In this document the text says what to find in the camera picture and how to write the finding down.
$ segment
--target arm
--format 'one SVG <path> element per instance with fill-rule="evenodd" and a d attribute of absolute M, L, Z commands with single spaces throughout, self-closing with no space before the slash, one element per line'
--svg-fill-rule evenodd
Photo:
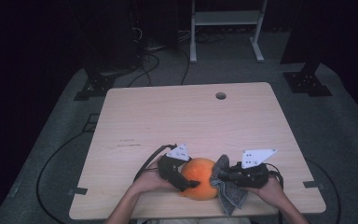
<path fill-rule="evenodd" d="M 275 177 L 270 176 L 268 183 L 261 189 L 247 188 L 247 190 L 258 195 L 264 202 L 278 208 L 290 224 L 309 223 L 287 198 Z"/>
<path fill-rule="evenodd" d="M 138 202 L 139 197 L 148 191 L 156 189 L 175 189 L 168 181 L 162 179 L 158 174 L 157 161 L 152 162 L 138 179 L 133 182 L 127 191 L 124 193 L 120 202 L 117 204 L 115 210 L 105 221 L 105 224 L 128 224 L 133 212 L 133 209 Z"/>

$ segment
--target floor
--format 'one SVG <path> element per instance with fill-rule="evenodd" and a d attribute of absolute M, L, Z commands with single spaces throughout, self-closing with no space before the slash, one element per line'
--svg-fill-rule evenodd
<path fill-rule="evenodd" d="M 282 73 L 299 71 L 303 64 L 280 64 L 289 35 L 261 33 L 263 63 L 255 59 L 249 42 L 251 33 L 230 34 L 213 44 L 198 44 L 198 61 L 192 64 L 188 64 L 189 44 L 185 42 L 180 46 L 184 52 L 165 49 L 144 56 L 146 71 L 158 62 L 148 73 L 150 79 L 141 76 L 133 81 L 144 73 L 138 69 L 119 77 L 114 88 L 127 88 L 132 81 L 131 87 L 268 82 L 326 202 L 324 213 L 307 218 L 312 223 L 336 223 L 338 219 L 342 224 L 358 223 L 358 105 L 339 76 L 323 64 L 316 76 L 332 96 L 291 92 Z M 103 97 L 74 101 L 86 80 L 84 70 L 79 70 L 68 83 L 0 208 L 0 223 L 103 222 L 72 220 L 68 216 L 92 139 L 92 132 L 82 131 L 85 125 L 91 127 L 97 122 L 103 106 Z M 252 220 L 278 222 L 275 216 Z"/>

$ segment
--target cloth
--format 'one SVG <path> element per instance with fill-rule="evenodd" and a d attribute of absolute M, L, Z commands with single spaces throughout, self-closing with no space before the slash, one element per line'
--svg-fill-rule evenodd
<path fill-rule="evenodd" d="M 242 204 L 248 195 L 248 191 L 237 187 L 232 182 L 222 181 L 219 179 L 218 175 L 222 169 L 229 169 L 229 159 L 227 155 L 222 155 L 213 166 L 210 181 L 214 188 L 219 189 L 219 201 L 223 206 L 224 212 L 229 217 L 232 215 L 236 207 L 241 209 Z"/>

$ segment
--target wooden table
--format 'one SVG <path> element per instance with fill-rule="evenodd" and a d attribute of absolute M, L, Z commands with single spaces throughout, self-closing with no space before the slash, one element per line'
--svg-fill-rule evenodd
<path fill-rule="evenodd" d="M 267 162 L 280 169 L 289 199 L 302 213 L 325 210 L 319 190 L 304 187 L 313 178 L 270 85 L 236 83 L 110 90 L 78 183 L 88 191 L 75 195 L 70 217 L 107 218 L 146 159 L 163 145 L 182 143 L 192 158 L 217 161 L 227 154 L 230 165 L 244 149 L 276 148 Z M 233 216 L 276 213 L 250 193 Z M 144 194 L 132 217 L 223 216 L 217 199 L 160 190 Z"/>

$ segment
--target orange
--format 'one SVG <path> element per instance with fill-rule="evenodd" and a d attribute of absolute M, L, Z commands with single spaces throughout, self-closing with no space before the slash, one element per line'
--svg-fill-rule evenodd
<path fill-rule="evenodd" d="M 212 175 L 214 161 L 205 158 L 195 158 L 186 163 L 182 168 L 182 175 L 187 180 L 200 182 L 195 188 L 188 188 L 180 195 L 194 200 L 209 200 L 217 195 L 217 189 L 211 186 L 209 178 Z"/>

